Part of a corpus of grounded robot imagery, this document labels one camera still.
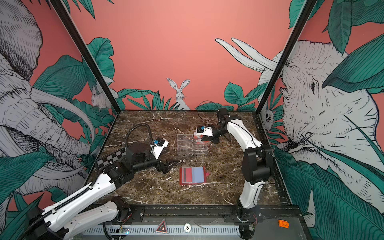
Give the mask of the clear acrylic compartment organizer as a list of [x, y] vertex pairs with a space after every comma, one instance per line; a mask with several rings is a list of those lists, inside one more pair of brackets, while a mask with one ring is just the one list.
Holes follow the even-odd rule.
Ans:
[[208, 142], [193, 134], [177, 135], [177, 154], [178, 156], [205, 156], [208, 154]]

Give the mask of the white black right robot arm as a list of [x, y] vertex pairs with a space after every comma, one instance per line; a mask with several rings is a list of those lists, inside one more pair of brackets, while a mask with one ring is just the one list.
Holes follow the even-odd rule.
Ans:
[[195, 133], [202, 141], [214, 144], [220, 142], [221, 136], [230, 134], [240, 145], [244, 153], [241, 170], [245, 184], [237, 204], [237, 217], [241, 222], [257, 219], [262, 215], [258, 198], [274, 166], [272, 148], [257, 140], [238, 115], [230, 114], [226, 108], [218, 109], [216, 114], [218, 124], [197, 127]]

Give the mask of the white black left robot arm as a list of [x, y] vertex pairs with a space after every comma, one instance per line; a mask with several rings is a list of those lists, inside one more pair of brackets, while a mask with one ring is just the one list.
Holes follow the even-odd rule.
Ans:
[[84, 230], [119, 218], [124, 222], [132, 217], [131, 209], [121, 197], [115, 197], [100, 207], [86, 208], [105, 195], [128, 183], [135, 173], [155, 168], [168, 173], [177, 161], [162, 162], [160, 155], [167, 151], [169, 142], [156, 139], [147, 151], [145, 145], [133, 143], [125, 148], [125, 155], [109, 161], [98, 172], [98, 177], [69, 197], [41, 210], [27, 213], [25, 230], [20, 240], [70, 240]]

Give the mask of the black white checkerboard calibration board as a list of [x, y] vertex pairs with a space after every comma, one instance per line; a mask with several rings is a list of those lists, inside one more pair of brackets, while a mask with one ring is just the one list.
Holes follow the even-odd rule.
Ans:
[[100, 170], [104, 166], [110, 165], [114, 163], [115, 161], [119, 160], [120, 158], [124, 157], [126, 155], [126, 148], [122, 148], [110, 155], [107, 155], [101, 159], [96, 160], [96, 168], [97, 170]]

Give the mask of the red warning triangle sticker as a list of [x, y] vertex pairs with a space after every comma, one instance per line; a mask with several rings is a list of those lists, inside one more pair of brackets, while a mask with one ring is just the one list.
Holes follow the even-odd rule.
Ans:
[[163, 219], [160, 222], [160, 224], [157, 226], [156, 233], [158, 233], [158, 234], [168, 234], [169, 233], [168, 227], [167, 227], [167, 223], [166, 223], [165, 219]]

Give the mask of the round white sticker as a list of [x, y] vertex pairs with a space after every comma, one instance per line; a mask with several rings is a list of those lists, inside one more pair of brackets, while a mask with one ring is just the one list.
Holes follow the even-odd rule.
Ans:
[[192, 225], [190, 223], [186, 223], [184, 224], [183, 229], [185, 233], [190, 233], [192, 231]]

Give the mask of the orange small connector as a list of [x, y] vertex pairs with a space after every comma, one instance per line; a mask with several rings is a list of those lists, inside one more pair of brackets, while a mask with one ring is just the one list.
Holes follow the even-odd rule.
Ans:
[[280, 228], [285, 228], [285, 229], [288, 229], [290, 227], [289, 222], [285, 220], [278, 220], [278, 225]]

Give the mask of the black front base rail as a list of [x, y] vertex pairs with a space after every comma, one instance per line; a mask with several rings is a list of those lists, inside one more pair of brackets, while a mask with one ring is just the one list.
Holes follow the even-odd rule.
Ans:
[[[236, 205], [130, 205], [131, 217], [126, 224], [143, 223], [149, 218], [165, 219], [170, 218], [214, 218], [223, 219], [225, 223], [243, 224], [247, 220], [241, 216]], [[277, 217], [302, 216], [298, 206], [295, 205], [259, 205], [249, 212], [249, 219], [254, 221]]]

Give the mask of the black left corner frame post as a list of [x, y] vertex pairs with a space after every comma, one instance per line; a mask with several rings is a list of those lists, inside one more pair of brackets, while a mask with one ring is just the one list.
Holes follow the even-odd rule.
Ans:
[[59, 16], [60, 20], [62, 21], [63, 25], [65, 26], [66, 30], [68, 31], [69, 35], [71, 36], [72, 40], [74, 41], [76, 47], [80, 51], [82, 57], [84, 58], [85, 62], [87, 63], [88, 67], [90, 68], [92, 74], [100, 84], [102, 90], [106, 94], [108, 100], [111, 102], [113, 109], [119, 114], [121, 112], [121, 109], [115, 100], [115, 97], [112, 95], [109, 86], [104, 80], [104, 77], [93, 58], [91, 52], [89, 51], [83, 37], [79, 33], [75, 23], [73, 22], [72, 18], [70, 17], [70, 14], [64, 5], [63, 1], [57, 1], [52, 0], [50, 1], [51, 5], [55, 9], [55, 12]]

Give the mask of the black corner frame post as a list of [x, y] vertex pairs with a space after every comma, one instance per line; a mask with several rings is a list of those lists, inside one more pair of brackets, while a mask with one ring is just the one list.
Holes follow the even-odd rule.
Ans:
[[70, 14], [64, 5], [63, 1], [57, 1], [52, 0], [50, 1], [51, 5], [55, 9], [55, 12], [59, 16], [60, 20], [62, 21], [63, 25], [65, 26], [66, 30], [68, 31], [69, 35], [71, 36], [72, 40], [74, 41], [76, 47], [80, 51], [82, 57], [84, 58], [85, 62], [87, 63], [88, 67], [90, 68], [92, 74], [100, 84], [102, 90], [106, 94], [108, 100], [111, 102], [113, 109], [119, 114], [121, 112], [121, 109], [115, 100], [115, 97], [112, 95], [109, 86], [104, 80], [104, 77], [93, 58], [91, 52], [89, 51], [83, 37], [79, 33], [75, 23], [73, 22], [72, 18], [70, 17]]
[[304, 2], [304, 5], [302, 7], [302, 10], [297, 18], [297, 22], [294, 26], [294, 29], [293, 31], [291, 32], [291, 35], [288, 39], [288, 42], [286, 43], [286, 46], [282, 52], [282, 55], [278, 61], [278, 64], [275, 68], [275, 70], [273, 71], [273, 74], [272, 74], [272, 77], [266, 87], [266, 90], [263, 94], [263, 97], [261, 99], [261, 101], [259, 102], [259, 105], [256, 109], [256, 115], [260, 115], [261, 114], [261, 111], [265, 105], [265, 103], [267, 102], [267, 99], [268, 99], [268, 96], [270, 95], [270, 93], [272, 92], [277, 80], [280, 78], [280, 74], [282, 73], [282, 70], [288, 60], [288, 57], [290, 56], [312, 10], [314, 9], [315, 7], [315, 4], [316, 4], [317, 1], [315, 0], [307, 0]]

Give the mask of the black right corner frame post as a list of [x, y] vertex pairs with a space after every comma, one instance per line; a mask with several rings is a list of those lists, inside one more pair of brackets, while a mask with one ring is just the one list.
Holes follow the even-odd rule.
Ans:
[[267, 99], [268, 99], [268, 96], [270, 95], [270, 93], [272, 92], [277, 80], [280, 78], [280, 74], [282, 73], [282, 70], [288, 60], [288, 57], [290, 56], [312, 10], [314, 9], [315, 7], [315, 4], [316, 4], [317, 1], [315, 0], [307, 0], [304, 2], [304, 5], [302, 7], [302, 10], [297, 18], [297, 22], [294, 26], [294, 29], [293, 31], [291, 32], [291, 35], [288, 39], [288, 42], [286, 43], [286, 46], [282, 52], [282, 55], [278, 61], [278, 64], [275, 68], [275, 70], [273, 71], [273, 74], [272, 74], [272, 77], [266, 87], [266, 90], [263, 94], [263, 97], [261, 99], [261, 101], [259, 102], [259, 105], [256, 109], [256, 115], [260, 115], [261, 114], [261, 111], [265, 105], [265, 103], [267, 102]]

